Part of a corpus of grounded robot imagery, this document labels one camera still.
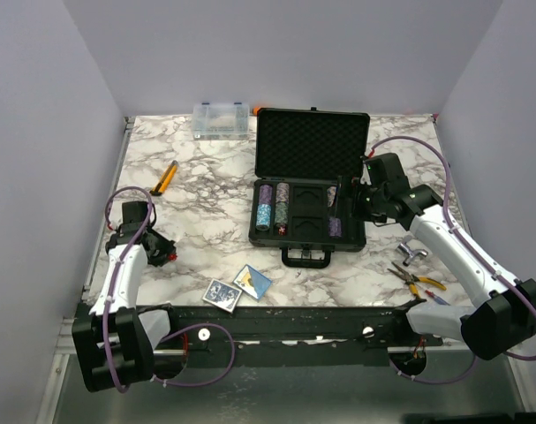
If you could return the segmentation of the purple 500 chip stack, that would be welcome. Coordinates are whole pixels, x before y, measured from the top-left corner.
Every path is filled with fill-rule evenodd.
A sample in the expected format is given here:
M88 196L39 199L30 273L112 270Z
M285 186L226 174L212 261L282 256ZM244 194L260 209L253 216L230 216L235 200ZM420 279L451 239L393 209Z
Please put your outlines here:
M342 237L342 222L340 218L331 216L328 219L328 234L331 238Z

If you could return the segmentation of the ace of spades card deck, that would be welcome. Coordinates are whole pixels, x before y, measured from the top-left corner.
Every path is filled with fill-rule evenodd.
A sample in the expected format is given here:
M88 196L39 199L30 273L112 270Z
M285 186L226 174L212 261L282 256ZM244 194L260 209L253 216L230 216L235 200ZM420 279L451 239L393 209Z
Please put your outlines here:
M269 278L250 265L245 265L237 273L232 283L257 301L261 300L272 285Z

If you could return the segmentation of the blue tan 10 chip stack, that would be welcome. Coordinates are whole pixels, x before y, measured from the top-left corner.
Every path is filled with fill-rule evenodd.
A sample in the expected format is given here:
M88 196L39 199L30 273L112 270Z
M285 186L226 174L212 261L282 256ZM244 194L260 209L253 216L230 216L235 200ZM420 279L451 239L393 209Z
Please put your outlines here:
M336 192L337 192L337 187L335 185L330 186L327 189L327 200L328 200L329 208L334 208L336 206Z

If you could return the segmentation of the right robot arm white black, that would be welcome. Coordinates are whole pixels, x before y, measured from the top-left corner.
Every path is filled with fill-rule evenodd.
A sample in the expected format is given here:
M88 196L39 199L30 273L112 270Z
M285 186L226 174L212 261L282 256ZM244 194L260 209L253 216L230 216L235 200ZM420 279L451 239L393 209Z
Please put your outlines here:
M397 155L364 160L369 182L337 179L336 198L364 222L393 220L423 243L462 285L470 307L417 301L391 324L400 345L423 334L460 340L479 358L491 360L536 334L536 281L520 280L497 263L461 228L448 203L428 185L411 186Z

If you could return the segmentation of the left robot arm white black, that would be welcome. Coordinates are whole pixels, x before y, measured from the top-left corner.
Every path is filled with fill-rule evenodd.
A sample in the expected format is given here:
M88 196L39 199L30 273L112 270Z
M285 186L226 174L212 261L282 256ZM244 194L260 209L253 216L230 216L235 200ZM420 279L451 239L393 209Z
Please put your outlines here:
M154 349L174 347L180 327L165 309L137 309L143 271L177 258L175 242L154 230L155 212L146 201L122 205L122 223L105 245L109 267L101 293L87 312L78 312L72 340L90 392L127 390L153 375Z

